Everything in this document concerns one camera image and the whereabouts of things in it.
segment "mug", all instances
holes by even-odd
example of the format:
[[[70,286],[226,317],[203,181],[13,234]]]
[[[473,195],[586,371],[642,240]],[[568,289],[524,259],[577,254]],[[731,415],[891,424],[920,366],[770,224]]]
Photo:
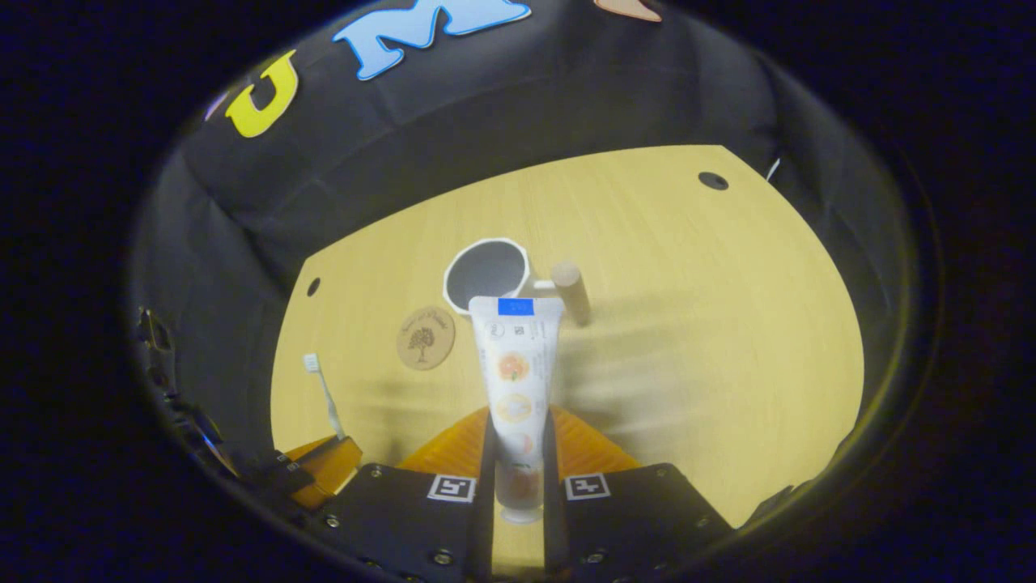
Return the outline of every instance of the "mug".
[[[476,296],[528,298],[553,290],[553,281],[537,278],[525,247],[507,237],[468,244],[442,275],[442,298],[464,318],[471,318],[467,304]]]

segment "blue letter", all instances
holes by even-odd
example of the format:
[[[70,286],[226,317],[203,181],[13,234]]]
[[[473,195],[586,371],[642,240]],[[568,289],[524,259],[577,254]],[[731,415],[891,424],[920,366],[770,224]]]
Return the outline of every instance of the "blue letter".
[[[403,60],[403,50],[388,50],[381,38],[427,49],[435,39],[435,19],[439,10],[450,17],[443,32],[454,36],[470,34],[521,20],[533,10],[509,0],[418,0],[409,10],[377,10],[365,14],[338,31],[332,40],[347,40],[359,59],[356,78],[367,81]]]

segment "wooden table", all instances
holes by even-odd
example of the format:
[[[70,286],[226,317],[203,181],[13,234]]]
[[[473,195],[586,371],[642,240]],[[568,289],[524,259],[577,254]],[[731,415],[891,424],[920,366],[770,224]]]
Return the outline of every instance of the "wooden table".
[[[702,171],[729,187],[707,186]],[[455,317],[453,352],[428,372],[402,365],[396,333],[418,309],[449,310],[443,269],[490,236],[523,244],[541,273],[565,259],[582,269],[594,321],[563,323],[553,403],[640,463],[674,464],[731,526],[815,476],[853,428],[860,331],[819,240],[725,148],[662,146],[495,176],[310,257],[274,365],[276,446],[330,433],[319,382],[303,367],[310,352],[365,463],[396,464],[484,406],[467,321]],[[542,521],[495,522],[496,572],[542,566]]]

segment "toothpaste tube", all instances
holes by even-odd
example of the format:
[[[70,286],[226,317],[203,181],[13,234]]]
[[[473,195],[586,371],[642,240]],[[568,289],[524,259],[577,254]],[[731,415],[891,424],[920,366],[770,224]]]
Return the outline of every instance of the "toothpaste tube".
[[[543,430],[565,304],[482,296],[471,299],[468,312],[499,442],[496,498],[509,522],[535,522],[543,504]]]

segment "wooden peg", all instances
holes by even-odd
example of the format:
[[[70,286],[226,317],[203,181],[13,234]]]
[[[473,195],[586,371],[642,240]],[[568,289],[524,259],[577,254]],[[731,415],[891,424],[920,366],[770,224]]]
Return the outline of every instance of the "wooden peg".
[[[565,302],[566,312],[577,325],[585,326],[589,322],[589,298],[579,267],[572,261],[562,261],[550,269],[550,279]]]

